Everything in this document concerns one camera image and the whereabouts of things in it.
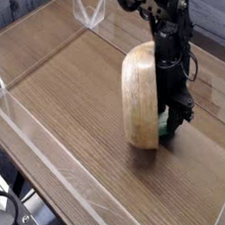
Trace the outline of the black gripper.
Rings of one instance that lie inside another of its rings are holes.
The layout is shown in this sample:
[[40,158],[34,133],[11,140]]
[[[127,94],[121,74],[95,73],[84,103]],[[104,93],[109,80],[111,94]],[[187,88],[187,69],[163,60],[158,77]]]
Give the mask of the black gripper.
[[167,133],[173,136],[183,121],[193,118],[194,100],[187,89],[189,60],[164,60],[155,58],[159,114],[169,108]]

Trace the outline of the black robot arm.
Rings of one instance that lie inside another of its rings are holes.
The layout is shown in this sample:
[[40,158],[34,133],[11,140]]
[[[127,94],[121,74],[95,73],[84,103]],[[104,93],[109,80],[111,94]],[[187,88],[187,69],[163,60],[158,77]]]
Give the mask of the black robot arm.
[[194,100],[187,83],[196,79],[190,73],[198,59],[190,47],[194,25],[189,0],[117,0],[121,9],[139,12],[149,22],[156,62],[159,111],[168,112],[167,133],[174,134],[193,116]]

